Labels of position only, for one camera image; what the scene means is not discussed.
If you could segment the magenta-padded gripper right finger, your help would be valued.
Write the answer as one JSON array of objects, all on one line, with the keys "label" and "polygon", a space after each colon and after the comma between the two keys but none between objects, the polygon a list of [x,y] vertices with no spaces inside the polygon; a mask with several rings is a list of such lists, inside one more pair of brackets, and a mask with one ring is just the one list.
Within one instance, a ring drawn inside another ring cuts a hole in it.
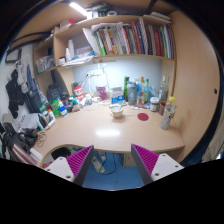
[{"label": "magenta-padded gripper right finger", "polygon": [[158,155],[135,144],[131,145],[131,155],[145,185],[183,169],[183,166],[168,154]]}]

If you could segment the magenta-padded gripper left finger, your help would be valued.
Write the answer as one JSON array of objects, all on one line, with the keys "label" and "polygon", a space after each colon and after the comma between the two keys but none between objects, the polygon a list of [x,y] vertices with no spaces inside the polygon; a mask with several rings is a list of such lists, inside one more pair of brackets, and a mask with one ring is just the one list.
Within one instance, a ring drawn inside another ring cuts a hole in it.
[{"label": "magenta-padded gripper left finger", "polygon": [[58,157],[45,171],[82,186],[93,156],[94,146],[90,145],[67,158]]}]

